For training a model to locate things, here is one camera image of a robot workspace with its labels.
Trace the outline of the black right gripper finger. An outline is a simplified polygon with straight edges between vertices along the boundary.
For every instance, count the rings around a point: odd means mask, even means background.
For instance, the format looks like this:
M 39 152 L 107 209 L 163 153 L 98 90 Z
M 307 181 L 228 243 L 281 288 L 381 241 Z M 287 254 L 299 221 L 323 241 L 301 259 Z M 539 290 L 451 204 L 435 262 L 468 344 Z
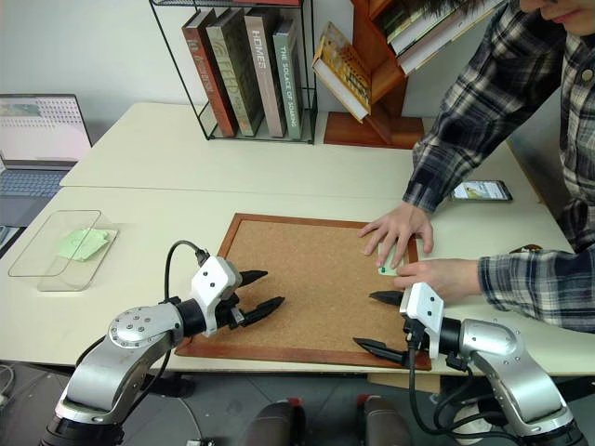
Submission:
M 371 293 L 369 296 L 379 302 L 399 307 L 403 300 L 403 291 L 375 291 Z
M 353 337 L 352 340 L 361 348 L 371 353 L 372 355 L 397 363 L 399 365 L 406 365 L 406 352 L 398 351 L 388 348 L 384 343 L 361 337 Z

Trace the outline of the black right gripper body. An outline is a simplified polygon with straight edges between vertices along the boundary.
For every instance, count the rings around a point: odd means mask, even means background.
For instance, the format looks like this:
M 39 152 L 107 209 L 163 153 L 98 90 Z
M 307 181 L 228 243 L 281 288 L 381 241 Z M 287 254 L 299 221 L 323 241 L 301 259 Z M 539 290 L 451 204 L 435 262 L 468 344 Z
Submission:
M 404 366 L 412 368 L 417 363 L 417 352 L 423 343 L 423 338 L 426 327 L 416 319 L 404 316 L 403 331 L 406 334 L 407 353 L 404 361 Z

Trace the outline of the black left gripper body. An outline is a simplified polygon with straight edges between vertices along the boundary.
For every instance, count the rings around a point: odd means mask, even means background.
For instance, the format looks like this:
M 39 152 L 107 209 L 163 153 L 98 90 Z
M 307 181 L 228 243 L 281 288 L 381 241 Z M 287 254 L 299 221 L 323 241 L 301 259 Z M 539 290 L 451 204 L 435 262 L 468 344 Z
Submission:
M 227 299 L 218 302 L 215 308 L 217 328 L 229 326 L 232 330 L 245 322 L 244 313 L 237 308 L 240 299 L 236 293 L 232 293 Z

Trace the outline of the person's left hand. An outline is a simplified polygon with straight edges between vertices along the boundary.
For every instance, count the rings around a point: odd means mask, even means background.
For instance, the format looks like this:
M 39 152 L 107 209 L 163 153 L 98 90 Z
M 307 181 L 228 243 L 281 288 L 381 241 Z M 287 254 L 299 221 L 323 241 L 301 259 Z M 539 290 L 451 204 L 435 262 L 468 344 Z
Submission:
M 394 286 L 405 290 L 418 282 L 429 285 L 445 302 L 480 295 L 477 260 L 432 259 L 418 261 L 397 269 Z

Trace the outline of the person's right hand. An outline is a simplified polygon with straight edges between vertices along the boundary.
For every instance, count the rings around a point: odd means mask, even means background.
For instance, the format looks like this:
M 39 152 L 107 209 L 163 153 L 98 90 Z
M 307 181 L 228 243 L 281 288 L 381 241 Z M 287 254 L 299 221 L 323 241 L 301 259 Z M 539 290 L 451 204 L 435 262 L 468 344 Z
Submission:
M 428 214 L 409 203 L 400 203 L 384 216 L 365 225 L 358 233 L 360 238 L 367 235 L 370 237 L 363 253 L 370 256 L 380 247 L 377 255 L 378 267 L 384 265 L 391 249 L 394 249 L 390 266 L 396 268 L 407 250 L 409 240 L 414 236 L 421 238 L 426 254 L 432 251 L 434 245 L 433 227 Z

